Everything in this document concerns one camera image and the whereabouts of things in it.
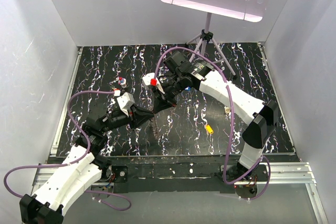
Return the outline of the silver keyring holder with keys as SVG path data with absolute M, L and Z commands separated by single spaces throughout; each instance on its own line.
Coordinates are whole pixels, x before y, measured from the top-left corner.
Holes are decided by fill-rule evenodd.
M 153 136 L 154 136 L 155 140 L 158 141 L 160 135 L 159 135 L 159 129 L 158 129 L 158 126 L 157 126 L 155 116 L 150 119 L 150 126 L 152 128 L 152 132 L 153 132 Z

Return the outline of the yellow tagged key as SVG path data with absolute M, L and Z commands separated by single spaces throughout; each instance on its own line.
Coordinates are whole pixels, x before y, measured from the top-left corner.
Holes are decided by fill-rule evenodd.
M 208 134 L 213 134 L 214 133 L 213 128 L 209 124 L 205 124 L 204 127 L 205 127 Z

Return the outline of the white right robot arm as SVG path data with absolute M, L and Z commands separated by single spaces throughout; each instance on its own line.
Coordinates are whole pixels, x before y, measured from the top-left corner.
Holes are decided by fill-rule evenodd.
M 161 83 L 158 72 L 146 74 L 143 84 L 155 95 L 153 112 L 158 113 L 176 105 L 175 97 L 185 88 L 194 88 L 208 94 L 230 108 L 231 116 L 240 117 L 247 125 L 242 133 L 244 147 L 235 166 L 224 167 L 223 180 L 232 184 L 240 179 L 248 181 L 256 174 L 262 160 L 265 145 L 276 129 L 279 106 L 270 100 L 255 98 L 228 81 L 222 70 L 206 57 L 191 63 L 180 51 L 172 48 L 169 57 L 162 55 L 159 64 L 165 64 L 171 72 L 169 81 Z

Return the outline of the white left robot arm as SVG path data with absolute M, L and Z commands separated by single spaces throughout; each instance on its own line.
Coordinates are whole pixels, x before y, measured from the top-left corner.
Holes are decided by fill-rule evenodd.
M 19 202 L 23 223 L 62 223 L 69 207 L 96 181 L 112 181 L 111 162 L 100 155 L 107 144 L 106 132 L 129 125 L 137 128 L 154 113 L 132 105 L 127 113 L 115 107 L 94 120 L 87 118 L 82 129 L 88 138 L 79 137 L 61 167 L 32 195 Z

